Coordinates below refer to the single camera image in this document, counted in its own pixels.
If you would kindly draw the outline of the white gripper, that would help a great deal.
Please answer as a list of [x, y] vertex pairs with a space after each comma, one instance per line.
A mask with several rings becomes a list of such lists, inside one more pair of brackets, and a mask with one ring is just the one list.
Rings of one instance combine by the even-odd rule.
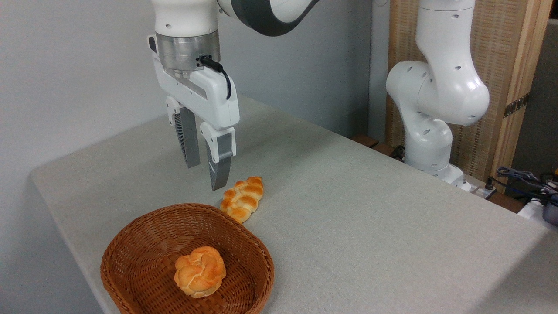
[[157, 79], [168, 94], [166, 109], [174, 127], [188, 168], [201, 163], [195, 115], [204, 122], [201, 134], [207, 147], [212, 191], [225, 187], [231, 170], [231, 159], [237, 155], [235, 129], [240, 120], [235, 84], [230, 79], [231, 96], [225, 77], [209, 68], [195, 70], [188, 78], [170, 75], [159, 56], [152, 54]]

